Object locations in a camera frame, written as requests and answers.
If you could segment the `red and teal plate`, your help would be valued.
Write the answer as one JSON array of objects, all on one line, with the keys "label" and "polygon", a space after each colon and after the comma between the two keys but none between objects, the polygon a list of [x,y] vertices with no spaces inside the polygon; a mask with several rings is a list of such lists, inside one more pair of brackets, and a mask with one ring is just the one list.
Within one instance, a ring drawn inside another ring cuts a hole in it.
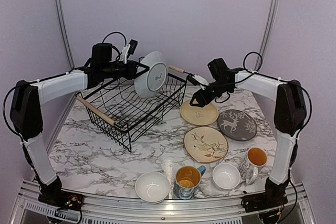
[{"label": "red and teal plate", "polygon": [[165,83],[168,74],[166,61],[160,51],[153,51],[140,63],[148,66],[149,70],[134,80],[135,91],[141,98],[154,97]]}]

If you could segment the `pale yellow round plate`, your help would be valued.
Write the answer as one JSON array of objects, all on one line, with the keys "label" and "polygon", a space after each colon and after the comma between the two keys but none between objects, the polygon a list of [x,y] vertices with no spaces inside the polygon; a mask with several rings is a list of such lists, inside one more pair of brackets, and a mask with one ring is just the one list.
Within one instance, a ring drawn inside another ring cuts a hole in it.
[{"label": "pale yellow round plate", "polygon": [[185,101],[181,105],[180,114],[185,121],[198,126],[210,125],[214,123],[219,116],[217,107],[212,103],[200,108],[190,106],[190,100]]}]

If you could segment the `black wire dish rack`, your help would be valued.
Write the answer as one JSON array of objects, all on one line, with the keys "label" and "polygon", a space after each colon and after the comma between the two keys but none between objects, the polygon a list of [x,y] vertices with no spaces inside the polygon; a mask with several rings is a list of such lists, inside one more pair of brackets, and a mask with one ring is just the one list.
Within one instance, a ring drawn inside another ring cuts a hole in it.
[{"label": "black wire dish rack", "polygon": [[132,143],[182,105],[186,84],[186,79],[169,73],[158,94],[141,98],[130,81],[111,80],[88,94],[77,93],[77,100],[93,125],[130,152]]}]

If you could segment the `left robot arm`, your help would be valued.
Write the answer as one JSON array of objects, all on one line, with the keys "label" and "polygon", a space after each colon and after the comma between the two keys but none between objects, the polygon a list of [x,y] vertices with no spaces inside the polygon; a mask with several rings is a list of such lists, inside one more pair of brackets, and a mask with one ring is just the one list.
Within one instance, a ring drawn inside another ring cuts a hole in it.
[{"label": "left robot arm", "polygon": [[120,61],[112,60],[112,51],[116,49],[113,44],[95,44],[84,66],[32,82],[21,80],[11,89],[14,93],[9,113],[14,125],[12,131],[22,140],[25,158],[37,177],[41,195],[54,205],[63,205],[67,198],[44,146],[41,106],[64,95],[94,88],[105,79],[139,77],[137,67],[140,63],[128,59],[137,45],[136,40],[130,40],[119,53],[123,57]]}]

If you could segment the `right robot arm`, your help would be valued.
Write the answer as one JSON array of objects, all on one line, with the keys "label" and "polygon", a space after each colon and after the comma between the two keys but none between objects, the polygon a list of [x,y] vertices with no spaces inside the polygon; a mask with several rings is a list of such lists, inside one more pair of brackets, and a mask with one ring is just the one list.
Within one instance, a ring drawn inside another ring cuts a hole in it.
[{"label": "right robot arm", "polygon": [[211,61],[208,68],[214,78],[212,83],[197,74],[187,75],[189,82],[200,86],[192,96],[191,106],[202,108],[223,93],[233,93],[235,89],[247,90],[275,102],[277,147],[274,164],[266,180],[265,191],[244,196],[243,206],[270,208],[286,204],[285,190],[290,183],[290,169],[297,157],[299,135],[309,120],[304,99],[306,90],[297,80],[286,81],[245,67],[231,69],[222,58]]}]

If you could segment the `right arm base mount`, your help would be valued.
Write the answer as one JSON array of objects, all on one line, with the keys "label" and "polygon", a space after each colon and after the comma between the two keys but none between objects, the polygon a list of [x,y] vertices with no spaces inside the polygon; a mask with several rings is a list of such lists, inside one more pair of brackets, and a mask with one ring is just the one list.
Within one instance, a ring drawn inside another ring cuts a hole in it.
[{"label": "right arm base mount", "polygon": [[262,211],[269,208],[283,207],[288,203],[287,195],[268,197],[266,193],[245,195],[241,200],[241,206],[246,212]]}]

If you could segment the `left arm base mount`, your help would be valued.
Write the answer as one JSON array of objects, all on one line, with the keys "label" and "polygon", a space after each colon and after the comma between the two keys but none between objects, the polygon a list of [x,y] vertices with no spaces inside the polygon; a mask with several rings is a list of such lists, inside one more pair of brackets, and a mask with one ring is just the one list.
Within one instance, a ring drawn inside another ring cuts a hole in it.
[{"label": "left arm base mount", "polygon": [[70,209],[74,211],[80,211],[84,196],[82,194],[75,194],[68,191],[61,190],[60,193],[55,195],[40,194],[38,201],[57,207],[59,210]]}]

